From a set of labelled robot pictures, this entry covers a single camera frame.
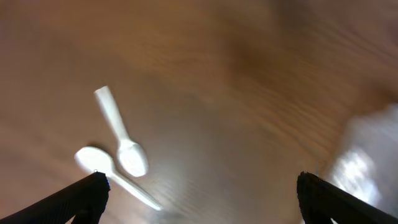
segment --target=plastic spoon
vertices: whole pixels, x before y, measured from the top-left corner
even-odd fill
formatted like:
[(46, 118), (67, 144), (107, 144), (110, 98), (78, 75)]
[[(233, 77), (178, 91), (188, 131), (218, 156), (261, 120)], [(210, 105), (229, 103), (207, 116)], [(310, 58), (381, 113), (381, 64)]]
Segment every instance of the plastic spoon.
[(148, 172), (147, 158), (140, 145), (130, 139), (108, 86), (104, 86), (94, 93), (104, 117), (118, 139), (118, 160), (121, 166), (134, 177), (145, 175)]
[(79, 166), (88, 174), (102, 172), (107, 177), (115, 181), (130, 194), (138, 198), (141, 202), (160, 211), (162, 206), (152, 198), (144, 189), (123, 177), (116, 169), (111, 156), (95, 147), (83, 147), (75, 154), (75, 160)]

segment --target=white blurry object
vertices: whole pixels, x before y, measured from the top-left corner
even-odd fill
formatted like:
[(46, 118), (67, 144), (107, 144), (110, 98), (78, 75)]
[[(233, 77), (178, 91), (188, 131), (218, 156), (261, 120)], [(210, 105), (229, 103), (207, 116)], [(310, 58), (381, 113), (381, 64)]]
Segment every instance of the white blurry object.
[(118, 106), (108, 86), (95, 92), (96, 99), (101, 107), (108, 124), (118, 139), (118, 160), (123, 169), (134, 177), (140, 177), (148, 172), (148, 161), (140, 145), (132, 141), (123, 125)]
[(95, 147), (83, 147), (75, 154), (75, 160), (79, 166), (88, 174), (93, 172), (102, 172), (107, 177), (115, 181), (122, 188), (127, 190), (130, 194), (138, 198), (141, 202), (160, 211), (162, 207), (140, 186), (123, 177), (114, 167), (111, 156)]
[(353, 119), (327, 181), (398, 217), (398, 106)]

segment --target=utensil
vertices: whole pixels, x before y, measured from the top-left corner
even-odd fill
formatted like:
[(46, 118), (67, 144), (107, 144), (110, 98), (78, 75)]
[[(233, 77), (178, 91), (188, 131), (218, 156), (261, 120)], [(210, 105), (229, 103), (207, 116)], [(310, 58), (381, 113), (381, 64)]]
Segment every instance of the utensil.
[(145, 175), (148, 172), (147, 158), (140, 145), (130, 139), (108, 86), (104, 86), (94, 93), (105, 119), (118, 139), (117, 155), (121, 166), (134, 177)]
[(151, 197), (144, 189), (133, 181), (123, 177), (116, 169), (111, 156), (101, 149), (87, 146), (81, 148), (75, 154), (75, 160), (78, 165), (88, 174), (93, 172), (102, 172), (107, 177), (115, 181), (130, 194), (138, 198), (141, 202), (160, 211), (162, 206)]

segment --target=wood grain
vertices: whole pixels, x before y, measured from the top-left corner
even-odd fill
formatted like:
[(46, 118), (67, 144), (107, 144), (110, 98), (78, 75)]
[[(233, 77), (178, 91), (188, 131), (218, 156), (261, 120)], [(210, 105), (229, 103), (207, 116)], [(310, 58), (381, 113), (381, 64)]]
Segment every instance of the wood grain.
[(155, 213), (113, 185), (102, 223), (298, 223), (295, 181), (346, 122), (398, 95), (397, 3), (0, 1), (0, 216), (85, 174), (116, 141), (109, 85), (149, 158)]

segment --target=spoon handle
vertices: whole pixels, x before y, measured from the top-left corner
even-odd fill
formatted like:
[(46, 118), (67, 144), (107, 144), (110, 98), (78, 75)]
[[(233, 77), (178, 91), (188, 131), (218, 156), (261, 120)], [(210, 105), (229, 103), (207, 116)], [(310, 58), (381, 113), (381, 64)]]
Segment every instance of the spoon handle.
[(123, 120), (120, 116), (118, 106), (108, 86), (97, 89), (94, 94), (106, 121), (111, 126), (113, 134), (119, 141), (129, 139), (129, 135), (123, 125)]
[(117, 184), (126, 189), (130, 194), (138, 198), (138, 200), (140, 200), (144, 204), (152, 207), (157, 211), (160, 211), (162, 209), (162, 206), (159, 204), (158, 201), (156, 201), (156, 199), (150, 196), (144, 189), (142, 189), (133, 181), (123, 177), (118, 173), (112, 175), (111, 179), (113, 179)]

